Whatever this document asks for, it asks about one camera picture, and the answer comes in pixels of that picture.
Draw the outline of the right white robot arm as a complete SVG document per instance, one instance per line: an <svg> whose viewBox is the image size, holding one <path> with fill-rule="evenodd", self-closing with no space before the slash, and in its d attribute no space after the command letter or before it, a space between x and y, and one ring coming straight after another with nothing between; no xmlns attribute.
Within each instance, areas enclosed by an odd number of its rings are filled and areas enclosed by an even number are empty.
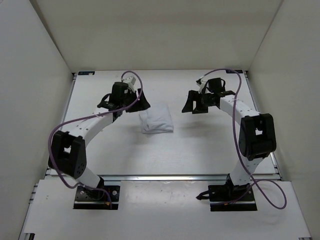
<svg viewBox="0 0 320 240"><path fill-rule="evenodd" d="M181 112L202 114L213 106L230 115L233 125L239 124L235 143L240 160L228 174L224 187L226 198L236 200L250 183L257 166L276 150L274 119L271 114L262 114L237 100L231 90L205 94L190 90Z"/></svg>

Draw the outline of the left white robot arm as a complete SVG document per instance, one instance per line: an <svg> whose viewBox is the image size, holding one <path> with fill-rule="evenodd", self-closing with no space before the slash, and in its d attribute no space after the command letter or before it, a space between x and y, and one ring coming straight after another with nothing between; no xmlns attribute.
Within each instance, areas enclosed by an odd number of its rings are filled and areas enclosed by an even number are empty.
<svg viewBox="0 0 320 240"><path fill-rule="evenodd" d="M83 187L93 199L107 195L104 180L87 166L86 148L104 128L113 124L124 112L134 113L150 108L143 88L116 82L110 93L103 96L91 115L69 120L78 124L62 131L57 126L48 139L48 166L54 169L69 189Z"/></svg>

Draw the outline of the white skirt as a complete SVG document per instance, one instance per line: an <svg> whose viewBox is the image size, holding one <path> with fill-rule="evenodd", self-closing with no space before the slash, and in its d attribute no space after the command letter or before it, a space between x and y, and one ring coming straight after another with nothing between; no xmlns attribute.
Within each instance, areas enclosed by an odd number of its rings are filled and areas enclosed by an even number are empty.
<svg viewBox="0 0 320 240"><path fill-rule="evenodd" d="M174 123L169 106L157 103L139 113L140 128L143 134L173 133Z"/></svg>

